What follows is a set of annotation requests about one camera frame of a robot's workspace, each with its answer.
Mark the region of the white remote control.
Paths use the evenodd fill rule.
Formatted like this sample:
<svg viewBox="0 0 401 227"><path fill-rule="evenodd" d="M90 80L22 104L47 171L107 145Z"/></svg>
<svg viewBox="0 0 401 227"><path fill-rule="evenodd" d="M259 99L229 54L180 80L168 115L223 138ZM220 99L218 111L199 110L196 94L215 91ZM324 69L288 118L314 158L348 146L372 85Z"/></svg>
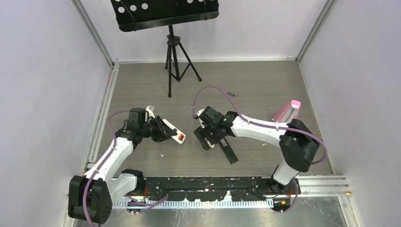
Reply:
<svg viewBox="0 0 401 227"><path fill-rule="evenodd" d="M162 122L172 130L172 135L170 136L173 140L175 140L179 144L183 144L185 141L186 135L176 128L173 124L171 124L167 119L163 119Z"/></svg>

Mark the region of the black remote control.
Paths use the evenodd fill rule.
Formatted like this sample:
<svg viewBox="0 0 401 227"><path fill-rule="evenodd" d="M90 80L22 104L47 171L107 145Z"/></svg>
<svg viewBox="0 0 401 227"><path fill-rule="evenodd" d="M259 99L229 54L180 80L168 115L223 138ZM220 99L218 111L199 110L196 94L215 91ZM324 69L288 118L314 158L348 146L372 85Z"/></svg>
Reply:
<svg viewBox="0 0 401 227"><path fill-rule="evenodd" d="M221 148L222 148L224 154L226 155L228 161L230 162L230 164L234 164L238 161L236 154L232 150L232 148L229 145L226 138L222 138L219 142L219 145L221 146Z"/></svg>

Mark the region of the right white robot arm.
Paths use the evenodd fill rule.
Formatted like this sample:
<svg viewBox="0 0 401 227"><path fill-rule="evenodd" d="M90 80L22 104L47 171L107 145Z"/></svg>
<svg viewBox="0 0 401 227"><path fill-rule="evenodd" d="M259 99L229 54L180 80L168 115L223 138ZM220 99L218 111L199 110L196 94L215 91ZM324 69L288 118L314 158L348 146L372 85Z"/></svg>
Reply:
<svg viewBox="0 0 401 227"><path fill-rule="evenodd" d="M308 172L320 147L317 138L297 119L289 123L268 122L233 111L222 114L210 106L199 110L194 118L200 121L194 134L202 147L209 150L218 144L231 164L238 158L228 136L256 139L280 148L284 161L270 177L270 189L276 194L286 191L297 174Z"/></svg>

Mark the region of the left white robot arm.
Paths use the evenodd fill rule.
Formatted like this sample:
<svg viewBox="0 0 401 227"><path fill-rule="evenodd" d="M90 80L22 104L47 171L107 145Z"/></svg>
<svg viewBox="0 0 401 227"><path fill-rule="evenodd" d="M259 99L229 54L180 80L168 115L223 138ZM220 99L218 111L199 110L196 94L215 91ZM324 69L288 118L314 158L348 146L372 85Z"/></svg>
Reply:
<svg viewBox="0 0 401 227"><path fill-rule="evenodd" d="M173 139L182 144L185 134L168 120L153 113L154 107L127 110L123 127L112 131L113 140L107 151L83 175L75 175L69 183L68 216L87 221L90 226L104 224L112 206L123 196L141 195L145 190L143 173L125 169L116 178L115 173L143 139L154 142Z"/></svg>

